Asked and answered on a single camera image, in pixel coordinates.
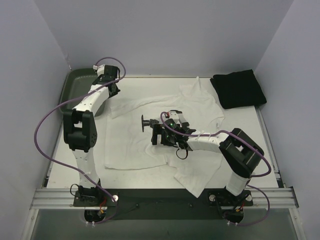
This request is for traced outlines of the white t-shirt with robot print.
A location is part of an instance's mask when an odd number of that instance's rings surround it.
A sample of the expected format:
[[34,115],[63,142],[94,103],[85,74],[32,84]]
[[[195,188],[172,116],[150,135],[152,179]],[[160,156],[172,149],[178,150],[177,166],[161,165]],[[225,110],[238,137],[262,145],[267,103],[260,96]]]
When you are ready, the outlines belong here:
[[189,134],[215,133],[225,116],[199,78],[174,95],[110,100],[106,120],[104,166],[142,170],[168,165],[174,178],[199,197],[220,168],[223,156],[194,150]]

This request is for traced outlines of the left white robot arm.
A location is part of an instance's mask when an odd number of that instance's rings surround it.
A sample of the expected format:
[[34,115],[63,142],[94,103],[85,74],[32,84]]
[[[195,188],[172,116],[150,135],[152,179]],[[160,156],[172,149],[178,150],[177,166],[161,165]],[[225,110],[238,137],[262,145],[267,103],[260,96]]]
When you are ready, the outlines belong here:
[[80,201],[96,206],[103,200],[103,192],[97,187],[100,178],[96,172],[94,146],[98,140],[95,115],[101,105],[120,91],[115,83],[104,86],[120,76],[120,69],[112,65],[94,65],[97,78],[91,84],[89,96],[78,105],[63,113],[63,139],[71,149],[79,174],[78,193]]

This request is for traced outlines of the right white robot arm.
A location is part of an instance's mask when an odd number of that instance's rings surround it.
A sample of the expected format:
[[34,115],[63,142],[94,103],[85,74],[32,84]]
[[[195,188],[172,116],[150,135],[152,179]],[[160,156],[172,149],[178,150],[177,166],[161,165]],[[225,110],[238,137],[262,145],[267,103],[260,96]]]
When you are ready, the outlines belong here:
[[263,151],[239,128],[213,134],[195,130],[177,117],[142,121],[152,128],[151,143],[161,144],[165,153],[175,153],[169,161],[177,171],[175,179],[195,197],[199,197],[213,174],[226,160],[232,172],[224,188],[239,196],[263,158]]

